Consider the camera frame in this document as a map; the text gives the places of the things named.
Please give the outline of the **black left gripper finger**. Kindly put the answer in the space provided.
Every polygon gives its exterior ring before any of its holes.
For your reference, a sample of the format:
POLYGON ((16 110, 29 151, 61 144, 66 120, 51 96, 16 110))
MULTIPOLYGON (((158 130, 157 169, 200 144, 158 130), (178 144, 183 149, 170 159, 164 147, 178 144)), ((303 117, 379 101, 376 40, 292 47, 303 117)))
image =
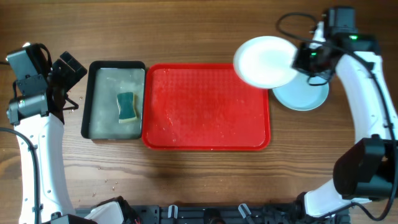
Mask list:
POLYGON ((66 75, 69 84, 78 83, 86 74, 87 69, 76 60, 69 52, 65 51, 60 58, 68 65, 71 71, 66 75))
POLYGON ((64 93, 69 92, 76 84, 69 84, 66 75, 71 69, 61 59, 58 59, 52 66, 51 84, 61 89, 64 93))

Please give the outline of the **green yellow sponge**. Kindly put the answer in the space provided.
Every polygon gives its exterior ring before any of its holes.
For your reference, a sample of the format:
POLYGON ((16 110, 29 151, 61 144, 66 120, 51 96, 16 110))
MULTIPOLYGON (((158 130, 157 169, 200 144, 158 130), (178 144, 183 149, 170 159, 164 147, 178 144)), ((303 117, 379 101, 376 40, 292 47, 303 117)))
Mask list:
POLYGON ((117 95, 119 123, 127 123, 137 119, 137 113, 134 107, 134 100, 135 96, 133 92, 125 92, 117 95))

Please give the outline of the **white plate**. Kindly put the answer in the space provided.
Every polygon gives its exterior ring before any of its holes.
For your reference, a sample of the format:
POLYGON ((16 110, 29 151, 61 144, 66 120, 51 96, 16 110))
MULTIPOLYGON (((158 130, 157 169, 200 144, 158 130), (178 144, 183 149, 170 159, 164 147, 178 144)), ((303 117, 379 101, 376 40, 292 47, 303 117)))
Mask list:
POLYGON ((233 67, 248 85, 273 89, 292 81, 298 72, 292 68, 297 47, 281 37, 261 36, 243 43, 235 52, 233 67))

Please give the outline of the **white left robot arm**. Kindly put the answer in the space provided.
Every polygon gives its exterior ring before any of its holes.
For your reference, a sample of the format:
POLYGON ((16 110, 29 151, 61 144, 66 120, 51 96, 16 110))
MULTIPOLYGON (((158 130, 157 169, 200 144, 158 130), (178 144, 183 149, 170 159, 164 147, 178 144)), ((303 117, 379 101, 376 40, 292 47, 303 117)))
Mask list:
POLYGON ((63 112, 67 95, 87 70, 68 52, 53 62, 42 44, 8 53, 7 62, 20 91, 9 102, 7 117, 21 152, 22 208, 19 223, 125 223, 116 199, 85 217, 76 215, 68 195, 62 156, 63 112))

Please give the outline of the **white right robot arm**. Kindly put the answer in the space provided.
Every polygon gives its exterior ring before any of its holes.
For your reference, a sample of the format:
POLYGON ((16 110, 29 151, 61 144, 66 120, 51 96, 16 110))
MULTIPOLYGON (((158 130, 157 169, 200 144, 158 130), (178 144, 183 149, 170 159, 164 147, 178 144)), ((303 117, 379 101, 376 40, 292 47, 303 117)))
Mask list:
POLYGON ((308 217, 328 217, 339 209, 397 197, 397 113, 372 51, 339 56, 335 73, 348 98, 354 122, 354 146, 335 163, 333 177, 304 194, 308 217))

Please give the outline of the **teal plate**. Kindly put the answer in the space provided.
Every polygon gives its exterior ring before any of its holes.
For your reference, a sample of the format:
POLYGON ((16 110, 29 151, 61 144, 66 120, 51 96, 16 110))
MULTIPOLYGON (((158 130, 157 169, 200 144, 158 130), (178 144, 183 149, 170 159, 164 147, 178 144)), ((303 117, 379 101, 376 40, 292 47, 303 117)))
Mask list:
POLYGON ((329 84, 320 77, 299 73, 292 81, 272 90, 285 107, 296 111, 310 111, 321 106, 329 94, 329 84))

